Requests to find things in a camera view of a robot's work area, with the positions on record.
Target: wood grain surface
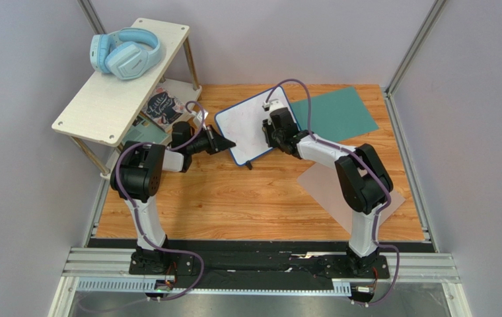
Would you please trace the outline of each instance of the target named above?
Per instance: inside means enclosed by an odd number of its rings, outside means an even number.
[[[309,85],[312,96],[349,85]],[[201,103],[210,112],[208,124],[219,111],[271,85],[204,86]],[[384,99],[377,85],[355,85],[379,129],[342,142],[369,143],[390,173],[394,188],[406,202],[380,227],[381,240],[423,240],[419,217],[394,138]],[[305,98],[298,85],[285,85],[291,102]],[[238,167],[228,151],[193,156],[189,171],[163,172],[157,209],[169,238],[234,240],[348,240],[344,231],[298,185],[297,178],[314,163],[275,150],[253,162],[253,170]],[[135,238],[128,208],[109,191],[96,232],[99,238]]]

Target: white wall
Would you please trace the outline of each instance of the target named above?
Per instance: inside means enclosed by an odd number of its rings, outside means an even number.
[[[52,122],[92,73],[76,1],[0,1],[0,316],[45,316],[97,169]]]
[[[449,1],[395,94],[474,316],[502,316],[502,1]]]
[[[386,86],[433,0],[92,0],[107,32],[136,18],[187,24],[207,84]],[[167,74],[189,80],[184,54]]]

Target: shelf leg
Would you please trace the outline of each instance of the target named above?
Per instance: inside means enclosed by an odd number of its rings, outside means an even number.
[[[69,137],[72,142],[75,143],[78,148],[90,159],[90,161],[98,167],[103,175],[108,175],[110,173],[110,169],[106,167],[106,165],[100,160],[100,158],[83,142],[82,139],[78,137]]]
[[[200,88],[200,84],[198,83],[198,77],[196,77],[196,68],[194,67],[194,60],[192,59],[192,51],[190,50],[188,38],[184,40],[182,46],[184,48],[184,55],[186,56],[186,63],[188,64],[190,75],[192,76],[192,88],[194,90],[198,90]]]

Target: green paper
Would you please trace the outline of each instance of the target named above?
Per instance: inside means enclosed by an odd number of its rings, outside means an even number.
[[[308,128],[308,100],[290,107],[302,130]],[[333,142],[343,141],[378,129],[355,87],[312,98],[312,131]]]

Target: light blue headphones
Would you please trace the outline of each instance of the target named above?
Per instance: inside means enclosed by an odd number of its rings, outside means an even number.
[[[147,44],[146,50],[138,43]],[[155,34],[141,28],[123,28],[110,34],[95,35],[90,43],[90,64],[95,71],[113,73],[127,80],[142,76],[161,61],[161,43]]]

